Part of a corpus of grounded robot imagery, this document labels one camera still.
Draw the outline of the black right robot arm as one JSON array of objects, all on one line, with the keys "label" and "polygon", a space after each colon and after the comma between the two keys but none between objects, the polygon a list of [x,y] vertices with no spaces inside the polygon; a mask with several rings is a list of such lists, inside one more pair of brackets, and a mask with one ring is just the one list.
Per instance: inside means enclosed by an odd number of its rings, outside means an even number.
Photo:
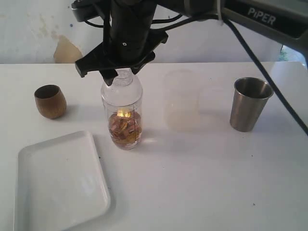
[{"label": "black right robot arm", "polygon": [[308,3],[305,0],[76,0],[71,9],[79,22],[100,17],[103,41],[75,62],[81,77],[99,71],[107,85],[117,70],[138,73],[155,58],[154,50],[168,39],[168,25],[152,29],[157,6],[186,20],[234,21],[250,30],[286,45],[304,56],[308,54]]}]

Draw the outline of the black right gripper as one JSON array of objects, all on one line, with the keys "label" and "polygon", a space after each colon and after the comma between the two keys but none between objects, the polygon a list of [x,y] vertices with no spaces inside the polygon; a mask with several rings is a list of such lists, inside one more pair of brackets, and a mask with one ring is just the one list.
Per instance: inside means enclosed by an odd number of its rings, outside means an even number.
[{"label": "black right gripper", "polygon": [[157,4],[152,0],[76,0],[71,4],[78,22],[100,17],[103,41],[75,61],[80,77],[99,71],[107,86],[118,76],[116,70],[129,68],[133,74],[155,59],[154,49],[166,43],[165,32],[150,29]]}]

